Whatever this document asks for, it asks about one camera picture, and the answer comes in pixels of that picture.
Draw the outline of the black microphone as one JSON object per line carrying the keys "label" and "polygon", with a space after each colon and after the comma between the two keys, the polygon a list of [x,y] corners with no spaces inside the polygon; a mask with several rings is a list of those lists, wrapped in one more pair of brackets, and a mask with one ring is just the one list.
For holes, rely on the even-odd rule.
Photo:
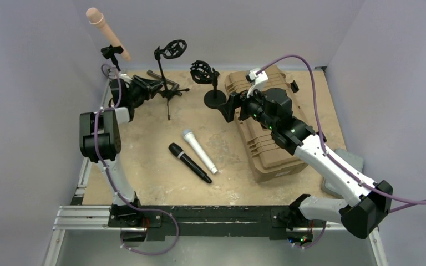
{"label": "black microphone", "polygon": [[208,184],[212,183],[212,179],[207,175],[207,173],[196,162],[194,162],[194,160],[191,159],[178,144],[173,142],[168,146],[168,149],[200,179]]}

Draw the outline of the white microphone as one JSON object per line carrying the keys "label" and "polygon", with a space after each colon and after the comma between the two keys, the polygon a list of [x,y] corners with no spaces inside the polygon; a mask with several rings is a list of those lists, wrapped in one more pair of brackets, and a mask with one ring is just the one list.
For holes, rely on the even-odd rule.
{"label": "white microphone", "polygon": [[210,170],[210,172],[215,175],[218,173],[216,165],[213,163],[211,158],[202,148],[194,133],[190,129],[185,129],[181,133],[182,138],[191,146],[191,148],[196,152],[198,157],[202,160],[205,166]]}

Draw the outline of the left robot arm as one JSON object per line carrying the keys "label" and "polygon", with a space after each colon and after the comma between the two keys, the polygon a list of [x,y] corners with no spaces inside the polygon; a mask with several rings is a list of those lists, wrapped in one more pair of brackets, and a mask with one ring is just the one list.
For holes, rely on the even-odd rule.
{"label": "left robot arm", "polygon": [[138,226],[148,212],[162,216],[165,211],[143,208],[129,183],[121,163],[121,135],[119,125],[132,122],[135,109],[145,98],[121,78],[109,83],[112,105],[96,112],[79,115],[79,148],[83,157],[97,165],[104,174],[112,194],[110,216],[128,226]]}

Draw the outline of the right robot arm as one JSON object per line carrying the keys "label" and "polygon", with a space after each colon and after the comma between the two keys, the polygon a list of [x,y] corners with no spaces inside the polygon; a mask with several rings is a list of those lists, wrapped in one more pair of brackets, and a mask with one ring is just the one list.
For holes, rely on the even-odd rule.
{"label": "right robot arm", "polygon": [[292,100],[283,89],[254,91],[251,96],[246,91],[231,93],[217,109],[227,122],[240,109],[239,120],[251,118],[270,130],[278,147],[311,166],[338,189],[342,199],[299,196],[289,206],[291,223],[301,226],[315,219],[339,223],[353,236],[365,239],[389,214],[393,187],[364,176],[330,150],[311,126],[293,115]]}

